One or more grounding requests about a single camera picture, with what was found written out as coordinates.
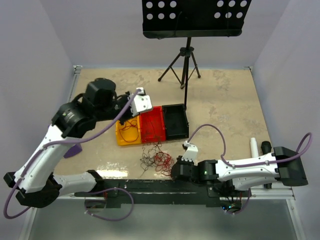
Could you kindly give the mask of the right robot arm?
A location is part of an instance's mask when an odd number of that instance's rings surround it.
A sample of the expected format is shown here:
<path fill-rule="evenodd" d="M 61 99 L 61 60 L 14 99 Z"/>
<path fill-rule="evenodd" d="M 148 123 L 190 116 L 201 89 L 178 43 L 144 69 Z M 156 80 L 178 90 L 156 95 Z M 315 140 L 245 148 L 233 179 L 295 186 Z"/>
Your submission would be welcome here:
<path fill-rule="evenodd" d="M 275 182 L 287 187 L 308 185 L 300 156 L 282 146 L 258 157 L 227 162 L 213 159 L 195 164 L 182 156 L 172 166 L 170 177 L 174 181 L 212 187 L 230 197 L 252 187 Z"/>

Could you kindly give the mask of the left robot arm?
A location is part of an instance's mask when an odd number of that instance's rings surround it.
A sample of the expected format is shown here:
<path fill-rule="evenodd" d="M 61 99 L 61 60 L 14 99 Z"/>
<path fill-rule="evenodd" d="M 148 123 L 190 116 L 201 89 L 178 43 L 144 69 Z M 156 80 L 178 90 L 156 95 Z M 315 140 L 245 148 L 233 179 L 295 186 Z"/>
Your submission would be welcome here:
<path fill-rule="evenodd" d="M 75 145 L 89 142 L 110 129 L 117 121 L 125 122 L 138 115 L 135 100 L 141 89 L 118 95 L 116 84 L 106 78 L 91 81 L 85 92 L 60 106 L 47 132 L 28 161 L 3 179 L 11 188 L 5 202 L 12 197 L 21 206 L 44 208 L 58 197 L 74 193 L 99 196 L 104 180 L 95 170 L 73 175 L 56 175 L 60 160 Z"/>

